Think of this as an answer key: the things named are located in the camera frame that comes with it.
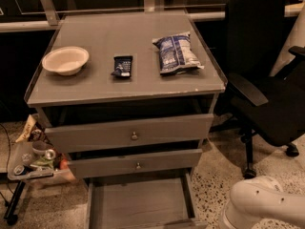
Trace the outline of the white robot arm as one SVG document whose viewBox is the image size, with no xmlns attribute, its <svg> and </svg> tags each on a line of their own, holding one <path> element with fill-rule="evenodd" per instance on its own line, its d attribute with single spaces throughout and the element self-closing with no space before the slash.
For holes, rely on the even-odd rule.
<svg viewBox="0 0 305 229">
<path fill-rule="evenodd" d="M 263 219 L 277 219 L 305 227 L 305 197 L 283 191 L 273 177 L 238 181 L 221 211 L 219 229 L 252 229 Z"/>
</svg>

